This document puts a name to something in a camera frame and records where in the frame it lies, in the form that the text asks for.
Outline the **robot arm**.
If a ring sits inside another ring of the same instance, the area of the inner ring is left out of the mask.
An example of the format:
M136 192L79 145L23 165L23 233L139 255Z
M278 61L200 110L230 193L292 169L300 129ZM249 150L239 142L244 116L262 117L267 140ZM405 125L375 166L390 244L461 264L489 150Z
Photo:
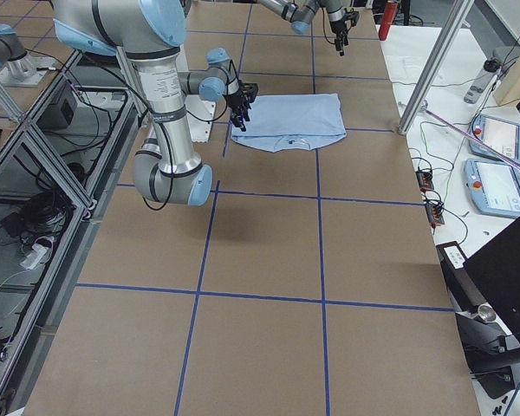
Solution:
M212 169L193 148L185 98L225 99L231 122L244 129L257 84L239 79L223 48L208 52L203 74L178 71L186 39L185 7L179 1L55 1L53 11L61 42L96 55L114 56L123 49L137 72L155 131L134 157L133 182L141 196L163 204L203 205Z
M279 15L284 21L290 23L294 32L303 35L309 29L316 13L321 10L327 14L330 29L334 40L329 43L335 46L340 56L345 55L348 46L348 32L359 19L359 13L347 9L341 1L303 1L297 4L295 1L259 0L258 4Z

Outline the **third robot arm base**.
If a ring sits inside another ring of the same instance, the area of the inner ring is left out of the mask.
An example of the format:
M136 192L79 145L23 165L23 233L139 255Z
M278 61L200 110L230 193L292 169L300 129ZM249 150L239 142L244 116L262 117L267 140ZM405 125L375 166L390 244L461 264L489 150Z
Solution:
M36 87L55 70L54 57L35 57L24 46L14 29L0 23L0 82L6 87Z

